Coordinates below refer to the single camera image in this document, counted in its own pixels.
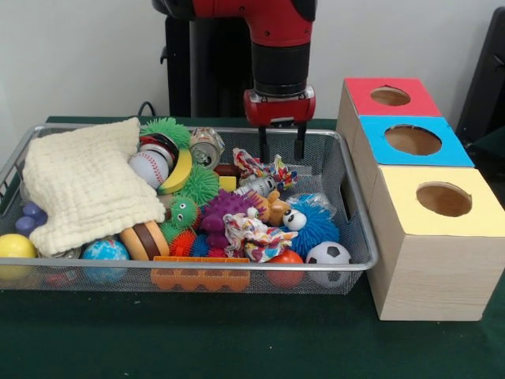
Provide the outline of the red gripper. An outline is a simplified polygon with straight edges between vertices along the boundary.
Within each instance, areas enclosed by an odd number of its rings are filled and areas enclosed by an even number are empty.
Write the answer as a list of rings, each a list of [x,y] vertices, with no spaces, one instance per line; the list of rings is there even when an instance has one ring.
[[[259,126],[260,161],[270,162],[270,150],[267,142],[267,127],[276,122],[303,123],[312,119],[316,109],[316,94],[309,85],[301,94],[276,98],[260,96],[253,89],[248,89],[243,96],[245,116],[252,126]],[[304,159],[306,124],[297,125],[294,141],[294,158]]]

